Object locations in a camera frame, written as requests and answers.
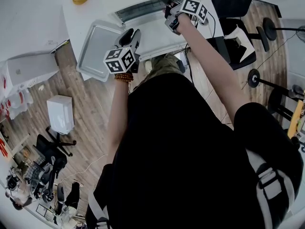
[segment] black office chair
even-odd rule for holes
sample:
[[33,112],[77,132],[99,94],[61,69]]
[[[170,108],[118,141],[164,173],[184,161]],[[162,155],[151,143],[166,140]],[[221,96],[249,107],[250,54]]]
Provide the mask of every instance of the black office chair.
[[[264,30],[261,27],[256,27],[258,33],[248,33],[244,23],[234,17],[243,17],[249,10],[252,0],[212,0],[212,3],[220,18],[219,22],[223,29],[224,35],[232,33],[236,29],[236,25],[242,29],[247,35],[249,41],[251,39],[261,40],[264,50],[269,51],[269,44]],[[239,62],[243,52],[239,50],[238,45],[233,40],[225,40],[226,47],[230,56],[230,66],[233,70],[240,69],[256,61],[256,54],[253,52],[243,61]]]
[[48,176],[43,176],[41,181],[44,184],[48,184],[48,188],[45,189],[42,193],[42,198],[45,202],[50,202],[53,200],[53,184],[56,178],[58,178],[59,172],[66,166],[67,164],[67,157],[72,156],[72,154],[68,154],[68,152],[63,148],[63,146],[73,146],[76,145],[76,141],[73,141],[72,144],[70,143],[62,143],[59,139],[59,134],[57,134],[57,138],[53,137],[51,133],[49,133],[49,127],[46,129],[47,133],[50,135],[54,142],[49,142],[44,136],[38,135],[37,136],[37,143],[36,143],[36,151],[38,154],[44,158],[45,162],[43,162],[39,167],[43,170],[43,167],[46,163],[50,163],[53,165],[53,169]]

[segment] khaki pants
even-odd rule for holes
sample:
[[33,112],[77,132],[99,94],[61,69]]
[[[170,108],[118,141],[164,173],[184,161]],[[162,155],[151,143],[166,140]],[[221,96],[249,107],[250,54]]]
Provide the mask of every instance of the khaki pants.
[[143,81],[141,81],[138,86],[158,75],[168,73],[182,74],[179,66],[177,65],[178,60],[179,59],[176,58],[172,53],[167,53],[166,55],[160,55],[158,57],[152,58],[152,71],[145,77]]

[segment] hand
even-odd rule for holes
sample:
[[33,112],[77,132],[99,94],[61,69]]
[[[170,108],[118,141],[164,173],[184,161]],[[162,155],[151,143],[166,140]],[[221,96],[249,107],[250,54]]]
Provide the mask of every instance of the hand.
[[178,21],[179,21],[179,25],[177,27],[177,31],[180,33],[180,34],[183,34],[183,32],[185,30],[187,30],[187,28],[189,26],[192,26],[192,22],[191,22],[191,19],[190,17],[186,14],[186,13],[181,13],[178,15]]

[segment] metal tray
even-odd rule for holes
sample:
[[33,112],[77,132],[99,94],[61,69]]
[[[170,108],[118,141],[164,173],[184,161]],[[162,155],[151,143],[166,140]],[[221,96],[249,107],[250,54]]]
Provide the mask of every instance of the metal tray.
[[107,50],[123,30],[111,23],[97,20],[92,23],[82,47],[76,70],[102,82],[107,81],[109,71],[103,63]]

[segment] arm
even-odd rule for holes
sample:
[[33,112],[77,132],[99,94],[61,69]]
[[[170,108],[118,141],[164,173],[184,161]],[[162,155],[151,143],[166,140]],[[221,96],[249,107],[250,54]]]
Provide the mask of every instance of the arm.
[[109,147],[107,164],[113,162],[114,155],[127,126],[128,83],[116,81],[107,130]]
[[18,172],[15,172],[15,174],[20,179],[20,181],[21,181],[19,189],[21,191],[24,191],[26,189],[26,186],[27,186],[26,181],[23,179],[23,177]]
[[179,15],[178,20],[177,31],[190,45],[233,123],[236,111],[249,103],[249,99],[240,89],[230,65],[193,26],[189,17],[183,13]]

